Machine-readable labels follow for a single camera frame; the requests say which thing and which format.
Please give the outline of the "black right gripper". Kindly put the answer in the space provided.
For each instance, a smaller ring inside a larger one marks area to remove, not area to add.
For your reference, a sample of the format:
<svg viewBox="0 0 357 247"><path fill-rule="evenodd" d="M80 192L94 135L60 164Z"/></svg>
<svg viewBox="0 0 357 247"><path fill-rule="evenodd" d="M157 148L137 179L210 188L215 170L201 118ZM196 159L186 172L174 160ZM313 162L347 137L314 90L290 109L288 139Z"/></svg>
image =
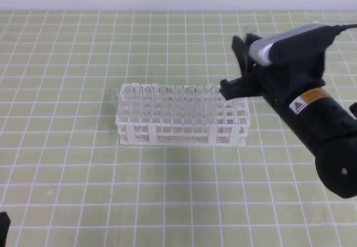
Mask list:
<svg viewBox="0 0 357 247"><path fill-rule="evenodd" d="M253 33L247 33L243 39L233 36L231 47L244 77L220 81L220 93L225 100L263 96L270 104L281 105L325 85L324 48L288 46L276 51L272 46L251 46L260 39Z"/></svg>

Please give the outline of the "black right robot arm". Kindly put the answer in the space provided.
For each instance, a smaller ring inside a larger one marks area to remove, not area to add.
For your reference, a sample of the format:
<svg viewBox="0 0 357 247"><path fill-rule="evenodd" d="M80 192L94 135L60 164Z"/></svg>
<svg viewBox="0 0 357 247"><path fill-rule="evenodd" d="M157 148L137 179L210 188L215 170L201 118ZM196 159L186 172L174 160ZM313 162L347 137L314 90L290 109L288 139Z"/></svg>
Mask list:
<svg viewBox="0 0 357 247"><path fill-rule="evenodd" d="M331 192L356 196L356 120L324 90L328 39L298 40L284 47L283 64L262 66L249 55L259 37L233 37L241 77L222 80L226 100L261 96L315 158L317 174Z"/></svg>

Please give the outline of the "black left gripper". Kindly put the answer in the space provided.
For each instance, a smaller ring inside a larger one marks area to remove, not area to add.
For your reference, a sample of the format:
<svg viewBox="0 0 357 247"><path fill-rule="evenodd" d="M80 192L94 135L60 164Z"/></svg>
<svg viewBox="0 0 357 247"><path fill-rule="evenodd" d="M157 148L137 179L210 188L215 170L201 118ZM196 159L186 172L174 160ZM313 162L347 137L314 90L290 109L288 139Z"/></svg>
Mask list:
<svg viewBox="0 0 357 247"><path fill-rule="evenodd" d="M11 219L6 212L0 212L0 247L6 246Z"/></svg>

